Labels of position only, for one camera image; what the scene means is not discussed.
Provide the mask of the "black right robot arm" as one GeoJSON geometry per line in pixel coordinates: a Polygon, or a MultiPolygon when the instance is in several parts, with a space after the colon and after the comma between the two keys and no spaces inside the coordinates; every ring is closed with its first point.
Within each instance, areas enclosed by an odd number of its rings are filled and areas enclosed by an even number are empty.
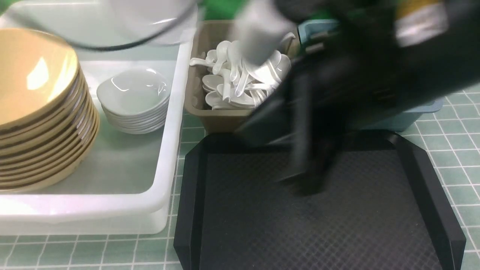
{"type": "Polygon", "coordinates": [[[280,182],[299,195],[329,186],[353,132],[479,83],[478,0],[251,0],[233,34],[262,65],[293,28],[325,10],[337,22],[292,61],[235,133],[252,146],[289,138],[280,182]]]}

